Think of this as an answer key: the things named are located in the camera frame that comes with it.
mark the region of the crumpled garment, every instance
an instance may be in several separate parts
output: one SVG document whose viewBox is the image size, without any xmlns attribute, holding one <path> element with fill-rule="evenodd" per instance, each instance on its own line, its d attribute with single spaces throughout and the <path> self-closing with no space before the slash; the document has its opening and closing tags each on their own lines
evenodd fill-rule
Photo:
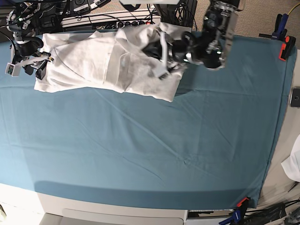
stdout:
<svg viewBox="0 0 300 225">
<path fill-rule="evenodd" d="M 300 135 L 292 147 L 291 155 L 281 165 L 288 178 L 300 182 Z"/>
<path fill-rule="evenodd" d="M 128 92 L 172 102 L 186 68 L 175 63 L 163 77 L 153 73 L 161 61 L 142 49 L 160 39 L 158 30 L 180 39 L 187 28 L 166 23 L 125 27 L 117 32 L 91 34 L 44 34 L 41 51 L 54 58 L 43 80 L 34 89 L 57 92 L 83 87 Z"/>
</svg>

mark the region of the teal bed sheet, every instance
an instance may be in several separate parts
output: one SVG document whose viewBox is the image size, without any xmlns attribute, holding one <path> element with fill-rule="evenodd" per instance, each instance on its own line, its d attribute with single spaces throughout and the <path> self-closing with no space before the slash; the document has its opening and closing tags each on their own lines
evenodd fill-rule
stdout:
<svg viewBox="0 0 300 225">
<path fill-rule="evenodd" d="M 296 50 L 234 38 L 226 68 L 190 65 L 172 103 L 82 88 L 33 89 L 5 75 L 0 44 L 0 183 L 120 206 L 229 209 L 258 202 L 288 104 Z"/>
</svg>

